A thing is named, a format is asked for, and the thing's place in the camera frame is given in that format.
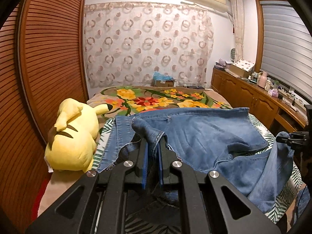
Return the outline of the blue denim pants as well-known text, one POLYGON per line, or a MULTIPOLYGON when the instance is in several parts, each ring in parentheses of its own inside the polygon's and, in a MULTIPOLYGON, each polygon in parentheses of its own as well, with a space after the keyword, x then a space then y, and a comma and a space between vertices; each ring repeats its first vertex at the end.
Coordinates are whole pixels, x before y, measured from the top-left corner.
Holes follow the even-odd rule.
POLYGON ((195 171, 218 171, 263 213, 269 212, 293 171, 293 150, 259 132, 248 108, 170 108, 116 116, 98 171, 125 161, 135 142, 148 143, 148 172, 158 161, 158 145, 195 171))

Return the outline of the white green palm-leaf bedsheet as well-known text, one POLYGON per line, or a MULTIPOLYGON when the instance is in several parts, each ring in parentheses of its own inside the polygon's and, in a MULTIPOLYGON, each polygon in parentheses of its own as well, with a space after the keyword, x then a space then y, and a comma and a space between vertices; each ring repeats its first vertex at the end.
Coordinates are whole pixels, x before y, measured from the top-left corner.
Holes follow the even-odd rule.
POLYGON ((300 177, 290 147, 277 143, 247 108, 173 108, 116 116, 109 137, 100 137, 95 169, 109 171, 128 160, 143 138, 148 143, 144 192, 129 194, 127 233, 181 231, 178 193, 160 189, 161 140, 193 170, 218 172, 274 222, 287 210, 280 204, 282 190, 292 176, 300 177))

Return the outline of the pink bottle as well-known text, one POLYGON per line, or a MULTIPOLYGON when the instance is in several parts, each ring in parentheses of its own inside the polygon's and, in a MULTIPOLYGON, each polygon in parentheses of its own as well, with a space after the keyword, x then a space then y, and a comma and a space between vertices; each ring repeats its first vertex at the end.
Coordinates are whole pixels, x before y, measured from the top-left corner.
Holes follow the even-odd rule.
POLYGON ((265 88, 266 83, 267 83, 267 72, 262 71, 258 74, 257 85, 261 88, 265 88))

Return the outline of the yellow Pikachu plush toy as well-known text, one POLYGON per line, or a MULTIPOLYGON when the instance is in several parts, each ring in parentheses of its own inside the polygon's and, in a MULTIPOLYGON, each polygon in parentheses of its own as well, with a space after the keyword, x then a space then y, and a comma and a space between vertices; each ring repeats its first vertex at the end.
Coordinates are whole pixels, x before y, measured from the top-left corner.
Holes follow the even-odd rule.
POLYGON ((75 99, 59 106, 57 120, 48 132, 44 160, 48 171, 91 170, 99 132, 98 116, 109 112, 110 104, 91 107, 75 99))

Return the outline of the wooden sideboard cabinet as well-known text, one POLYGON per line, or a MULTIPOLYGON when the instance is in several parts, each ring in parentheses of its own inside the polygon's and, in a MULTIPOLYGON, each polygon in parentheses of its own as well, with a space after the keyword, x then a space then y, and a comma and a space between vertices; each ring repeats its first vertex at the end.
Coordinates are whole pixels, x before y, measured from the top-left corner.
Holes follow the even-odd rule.
POLYGON ((271 97, 261 87, 236 78, 226 71, 213 69, 211 87, 233 107, 248 107, 273 135, 303 131, 308 124, 303 115, 284 100, 271 97))

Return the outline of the grey window roller blind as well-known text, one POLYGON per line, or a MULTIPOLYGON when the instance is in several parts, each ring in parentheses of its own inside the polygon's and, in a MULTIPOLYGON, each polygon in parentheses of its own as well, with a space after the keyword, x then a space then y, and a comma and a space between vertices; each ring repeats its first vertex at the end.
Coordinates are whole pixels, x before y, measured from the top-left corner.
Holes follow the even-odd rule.
POLYGON ((311 99, 311 35, 287 1, 261 1, 261 69, 311 99))

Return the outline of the open patterned cardboard box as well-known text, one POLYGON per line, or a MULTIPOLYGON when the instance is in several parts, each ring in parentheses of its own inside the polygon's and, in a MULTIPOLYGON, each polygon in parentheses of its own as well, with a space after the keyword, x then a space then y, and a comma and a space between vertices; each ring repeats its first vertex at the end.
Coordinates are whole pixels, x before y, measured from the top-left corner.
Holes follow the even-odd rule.
POLYGON ((241 59, 238 62, 231 64, 229 70, 238 77, 248 78, 252 74, 253 68, 254 63, 241 59))

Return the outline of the floral brown blanket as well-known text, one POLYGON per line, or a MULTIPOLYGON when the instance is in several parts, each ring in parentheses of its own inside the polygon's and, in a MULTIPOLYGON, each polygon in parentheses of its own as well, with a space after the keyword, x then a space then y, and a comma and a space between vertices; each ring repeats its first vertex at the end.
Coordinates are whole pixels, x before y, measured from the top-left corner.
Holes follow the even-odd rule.
POLYGON ((112 109, 103 115, 104 118, 168 108, 232 108, 214 90, 185 87, 108 87, 91 97, 87 104, 92 107, 111 105, 112 109))

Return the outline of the cardboard box with blue cloth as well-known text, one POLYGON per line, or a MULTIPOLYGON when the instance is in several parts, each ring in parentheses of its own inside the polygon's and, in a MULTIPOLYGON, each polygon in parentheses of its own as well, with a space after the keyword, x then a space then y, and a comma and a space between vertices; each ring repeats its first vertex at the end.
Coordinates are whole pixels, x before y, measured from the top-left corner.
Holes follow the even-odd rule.
POLYGON ((154 87, 173 87, 175 80, 169 75, 164 75, 159 72, 155 72, 152 78, 152 86, 154 87))

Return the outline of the cream side curtain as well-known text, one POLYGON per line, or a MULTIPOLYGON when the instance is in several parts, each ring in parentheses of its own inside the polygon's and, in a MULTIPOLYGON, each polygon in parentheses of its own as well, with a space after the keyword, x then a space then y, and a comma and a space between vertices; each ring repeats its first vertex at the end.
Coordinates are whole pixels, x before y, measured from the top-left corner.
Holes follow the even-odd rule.
POLYGON ((235 61, 243 59, 244 4, 243 0, 230 0, 235 36, 235 61))

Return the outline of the patterned sheer circle curtain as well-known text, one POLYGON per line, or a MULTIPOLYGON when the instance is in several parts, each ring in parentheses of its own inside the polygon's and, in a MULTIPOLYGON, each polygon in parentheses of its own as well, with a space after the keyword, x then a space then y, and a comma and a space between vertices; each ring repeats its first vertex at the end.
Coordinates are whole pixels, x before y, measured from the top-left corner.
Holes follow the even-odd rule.
POLYGON ((179 86, 206 85, 214 45, 200 7, 148 2, 85 6, 84 58, 90 88, 149 86, 155 73, 179 86))

